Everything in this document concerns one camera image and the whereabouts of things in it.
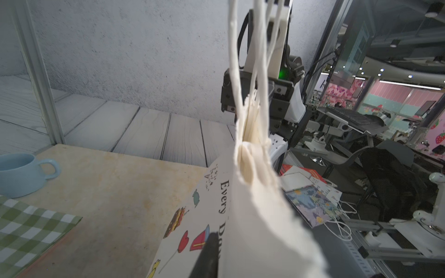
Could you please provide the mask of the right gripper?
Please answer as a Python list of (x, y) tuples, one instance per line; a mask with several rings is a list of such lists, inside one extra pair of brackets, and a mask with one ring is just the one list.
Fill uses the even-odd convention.
[[(296, 131), (296, 125), (286, 120), (286, 112), (290, 107), (290, 100), (294, 93), (294, 84), (282, 79), (268, 80), (269, 90), (269, 115), (270, 132), (272, 134), (293, 134)], [(231, 78), (229, 71), (224, 73), (221, 90), (221, 110), (223, 112), (236, 112), (234, 93), (232, 91)]]

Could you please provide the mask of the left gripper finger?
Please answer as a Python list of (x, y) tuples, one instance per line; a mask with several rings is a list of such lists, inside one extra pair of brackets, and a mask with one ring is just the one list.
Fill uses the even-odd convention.
[(209, 235), (189, 278), (217, 278), (219, 267), (219, 236), (216, 232)]

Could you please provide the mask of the white Happy Every Day bag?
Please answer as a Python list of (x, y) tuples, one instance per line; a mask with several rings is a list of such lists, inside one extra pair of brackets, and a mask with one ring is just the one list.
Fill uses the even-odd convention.
[[(148, 271), (150, 278), (188, 278), (209, 235), (219, 236), (218, 278), (326, 278), (328, 263), (313, 234), (286, 200), (270, 148), (266, 1), (254, 1), (254, 84), (243, 98), (239, 58), (229, 56), (236, 106), (234, 144), (220, 155), (178, 208)], [(238, 3), (229, 28), (238, 34)]]

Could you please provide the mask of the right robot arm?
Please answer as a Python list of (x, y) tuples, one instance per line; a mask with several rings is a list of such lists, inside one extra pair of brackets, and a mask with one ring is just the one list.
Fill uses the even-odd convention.
[[(268, 50), (268, 85), (270, 104), (270, 135), (272, 165), (281, 173), (282, 164), (289, 148), (298, 143), (297, 130), (302, 125), (306, 107), (302, 100), (300, 81), (304, 79), (305, 69), (300, 57), (291, 56), (288, 45), (289, 25), (292, 15), (291, 1), (266, 1), (265, 17), (267, 22), (266, 39)], [(255, 83), (254, 51), (254, 10), (247, 13), (240, 32), (229, 28), (229, 39), (236, 40), (229, 45), (229, 56), (239, 57), (243, 37), (247, 37), (247, 58), (239, 67), (240, 93), (243, 98), (250, 94)]]

